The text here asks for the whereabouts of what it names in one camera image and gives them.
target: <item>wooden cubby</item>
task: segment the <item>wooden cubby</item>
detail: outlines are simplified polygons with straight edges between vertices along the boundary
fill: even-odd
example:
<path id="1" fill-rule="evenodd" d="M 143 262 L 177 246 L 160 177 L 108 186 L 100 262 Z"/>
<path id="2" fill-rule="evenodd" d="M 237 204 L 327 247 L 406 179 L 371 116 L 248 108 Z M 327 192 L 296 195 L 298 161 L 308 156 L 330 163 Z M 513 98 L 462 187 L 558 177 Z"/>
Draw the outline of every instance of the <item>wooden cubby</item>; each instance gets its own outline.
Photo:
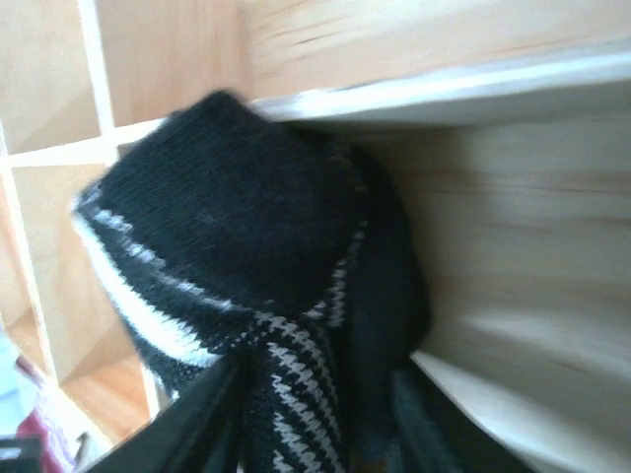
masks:
<path id="1" fill-rule="evenodd" d="M 0 123 L 9 152 L 99 136 L 78 2 L 3 2 L 0 18 Z"/>
<path id="2" fill-rule="evenodd" d="M 626 2 L 9 3 L 2 320 L 111 444 L 160 393 L 69 201 L 161 118 L 230 87 L 388 168 L 436 311 L 413 359 L 475 422 L 543 472 L 631 471 Z"/>

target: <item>white shelf edge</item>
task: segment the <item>white shelf edge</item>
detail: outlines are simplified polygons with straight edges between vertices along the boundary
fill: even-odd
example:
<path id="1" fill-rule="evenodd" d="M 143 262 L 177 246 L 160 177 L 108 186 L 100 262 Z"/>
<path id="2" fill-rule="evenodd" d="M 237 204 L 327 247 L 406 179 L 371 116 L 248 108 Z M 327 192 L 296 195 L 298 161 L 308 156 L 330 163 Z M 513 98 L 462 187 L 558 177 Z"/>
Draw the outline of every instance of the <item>white shelf edge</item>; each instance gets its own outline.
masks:
<path id="1" fill-rule="evenodd" d="M 11 226 L 16 236 L 16 247 L 18 248 L 18 258 L 24 273 L 24 279 L 27 286 L 27 293 L 35 313 L 37 337 L 39 346 L 43 352 L 43 362 L 46 370 L 53 379 L 57 379 L 57 372 L 52 357 L 52 350 L 48 342 L 46 323 L 43 316 L 43 308 L 41 298 L 39 296 L 39 288 L 37 287 L 37 279 L 35 277 L 35 267 L 31 260 L 31 250 L 29 249 L 29 241 L 27 239 L 27 231 L 24 227 L 24 219 L 22 218 L 22 208 L 20 204 L 20 196 L 18 188 L 10 169 L 0 169 L 1 177 L 4 182 L 4 190 L 9 207 L 9 218 Z"/>
<path id="2" fill-rule="evenodd" d="M 111 109 L 111 97 L 107 82 L 105 67 L 105 55 L 101 27 L 99 25 L 99 12 L 96 0 L 79 0 L 79 17 L 81 18 L 81 30 L 83 33 L 88 71 L 92 82 L 97 119 L 101 134 L 106 135 L 114 129 L 114 117 Z"/>
<path id="3" fill-rule="evenodd" d="M 356 117 L 374 110 L 622 81 L 631 81 L 631 38 L 355 87 L 313 90 L 253 104 L 264 115 L 279 121 L 342 120 L 345 115 Z M 430 114 L 425 121 L 431 120 Z"/>
<path id="4" fill-rule="evenodd" d="M 250 105 L 254 111 L 274 121 L 463 125 L 480 119 L 479 114 L 475 114 L 477 107 L 467 105 L 469 101 L 504 99 L 490 107 L 501 115 L 503 108 L 513 105 L 506 102 L 510 98 L 555 89 L 592 87 L 593 101 L 598 102 L 598 93 L 608 94 L 606 99 L 614 101 L 618 96 L 605 88 L 616 84 L 623 84 L 631 94 L 631 38 L 355 87 L 262 99 Z M 586 91 L 580 89 L 565 98 L 564 104 L 580 104 L 585 97 Z M 532 103 L 537 108 L 544 101 L 545 98 Z M 404 109 L 413 110 L 414 115 L 401 115 Z M 512 112 L 513 118 L 519 118 L 522 111 Z M 104 126 L 99 138 L 5 157 L 0 159 L 0 167 L 111 165 L 117 158 L 116 146 L 141 140 L 164 121 L 165 118 L 159 118 L 127 126 Z"/>
<path id="5" fill-rule="evenodd" d="M 2 126 L 2 120 L 0 120 L 0 159 L 4 159 L 6 156 L 9 156 L 9 148 L 4 134 L 4 126 Z"/>
<path id="6" fill-rule="evenodd" d="M 417 350 L 411 358 L 471 421 L 525 459 L 583 473 L 631 471 L 623 449 L 572 419 L 429 353 Z"/>

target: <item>shelf compartment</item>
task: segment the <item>shelf compartment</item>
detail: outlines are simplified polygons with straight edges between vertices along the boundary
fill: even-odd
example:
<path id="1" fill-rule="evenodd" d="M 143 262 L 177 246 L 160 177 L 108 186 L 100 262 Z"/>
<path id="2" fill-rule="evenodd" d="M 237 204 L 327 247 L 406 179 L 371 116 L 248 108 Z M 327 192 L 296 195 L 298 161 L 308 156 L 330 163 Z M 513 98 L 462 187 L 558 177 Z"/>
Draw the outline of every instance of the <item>shelf compartment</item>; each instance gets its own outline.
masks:
<path id="1" fill-rule="evenodd" d="M 77 2 L 2 2 L 0 18 L 0 123 L 8 151 L 98 136 Z"/>
<path id="2" fill-rule="evenodd" d="M 150 420 L 141 364 L 135 355 L 67 381 L 61 388 L 114 445 Z"/>
<path id="3" fill-rule="evenodd" d="M 103 165 L 13 169 L 57 382 L 133 353 L 69 216 L 71 199 L 104 171 Z"/>
<path id="4" fill-rule="evenodd" d="M 32 310 L 23 313 L 17 320 L 5 325 L 5 331 L 20 353 L 36 369 L 48 374 L 37 320 Z"/>
<path id="5" fill-rule="evenodd" d="M 117 126 L 162 118 L 212 89 L 251 89 L 244 12 L 233 0 L 97 0 Z"/>
<path id="6" fill-rule="evenodd" d="M 31 309 L 5 184 L 10 178 L 0 175 L 0 315 L 5 326 Z"/>
<path id="7" fill-rule="evenodd" d="M 621 112 L 364 145 L 397 185 L 429 280 L 417 358 L 536 464 L 631 468 L 630 127 Z"/>
<path id="8" fill-rule="evenodd" d="M 246 3 L 258 99 L 590 45 L 631 32 L 631 16 L 621 13 L 628 11 L 626 0 Z"/>

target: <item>black beanie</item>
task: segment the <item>black beanie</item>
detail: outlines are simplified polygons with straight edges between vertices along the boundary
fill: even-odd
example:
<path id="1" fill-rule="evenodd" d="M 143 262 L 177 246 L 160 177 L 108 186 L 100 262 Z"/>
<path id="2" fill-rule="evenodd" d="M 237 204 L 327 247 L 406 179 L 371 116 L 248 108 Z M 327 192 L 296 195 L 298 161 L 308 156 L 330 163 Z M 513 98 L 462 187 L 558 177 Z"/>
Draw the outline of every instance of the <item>black beanie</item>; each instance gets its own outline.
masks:
<path id="1" fill-rule="evenodd" d="M 179 112 L 77 198 L 75 225 L 174 397 L 219 356 L 251 371 L 248 472 L 344 472 L 339 372 L 366 188 L 226 93 Z"/>

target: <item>red object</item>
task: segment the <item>red object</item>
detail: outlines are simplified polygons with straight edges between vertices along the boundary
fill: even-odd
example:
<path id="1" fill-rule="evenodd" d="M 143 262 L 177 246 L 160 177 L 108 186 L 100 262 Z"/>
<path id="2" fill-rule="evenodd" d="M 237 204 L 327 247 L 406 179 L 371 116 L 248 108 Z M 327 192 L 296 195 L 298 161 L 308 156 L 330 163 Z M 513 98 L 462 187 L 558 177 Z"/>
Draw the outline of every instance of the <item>red object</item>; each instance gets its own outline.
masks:
<path id="1" fill-rule="evenodd" d="M 18 438 L 39 438 L 41 441 L 41 465 L 44 473 L 66 473 L 74 470 L 75 458 L 70 444 L 56 419 L 55 407 L 46 395 L 47 387 L 25 361 L 16 361 L 18 369 L 37 385 L 35 406 L 29 416 L 18 426 Z"/>

